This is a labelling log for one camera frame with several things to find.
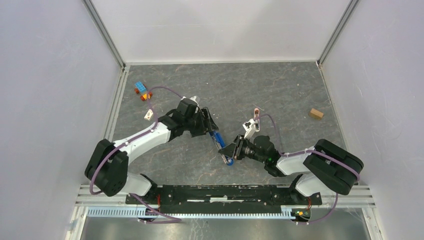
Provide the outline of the blue stapler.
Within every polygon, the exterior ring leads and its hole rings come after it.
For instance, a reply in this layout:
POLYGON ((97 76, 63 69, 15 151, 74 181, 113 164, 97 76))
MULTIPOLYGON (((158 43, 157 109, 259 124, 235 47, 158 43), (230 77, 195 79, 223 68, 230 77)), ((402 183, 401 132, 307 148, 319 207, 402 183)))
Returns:
MULTIPOLYGON (((218 131, 212 131, 209 133, 211 139, 213 140, 215 146, 217 147, 218 150, 224 148, 225 142, 221 136, 221 134, 218 131)), ((234 163, 234 160, 228 156, 225 156, 223 154, 221 154, 221 157, 223 159, 223 162, 227 165, 227 166, 232 166, 234 163)))

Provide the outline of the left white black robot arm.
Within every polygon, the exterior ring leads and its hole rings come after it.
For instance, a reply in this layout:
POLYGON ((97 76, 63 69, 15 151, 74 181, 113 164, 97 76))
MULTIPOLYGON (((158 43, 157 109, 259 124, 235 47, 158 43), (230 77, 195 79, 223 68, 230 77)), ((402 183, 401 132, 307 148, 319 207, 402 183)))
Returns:
POLYGON ((183 97, 175 109, 157 118, 151 126, 117 141, 100 140, 84 171, 90 181, 89 191, 92 195, 108 197, 120 192, 135 194, 145 204, 151 204, 157 198, 154 183, 142 174, 129 173, 129 165, 184 132, 194 138, 218 130, 207 107, 199 107, 194 98, 183 97))

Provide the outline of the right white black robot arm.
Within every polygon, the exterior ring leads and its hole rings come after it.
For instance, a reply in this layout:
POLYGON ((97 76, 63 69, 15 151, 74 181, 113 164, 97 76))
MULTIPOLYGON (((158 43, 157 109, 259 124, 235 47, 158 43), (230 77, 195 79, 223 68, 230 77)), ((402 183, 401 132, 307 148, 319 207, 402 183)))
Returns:
POLYGON ((279 153, 267 135, 259 135, 253 141, 238 135, 218 152, 233 160, 249 158, 263 163, 264 169, 274 177, 297 174, 299 179, 288 191, 289 199, 295 204, 326 190, 348 195, 364 168, 362 160, 326 139, 298 152, 279 153))

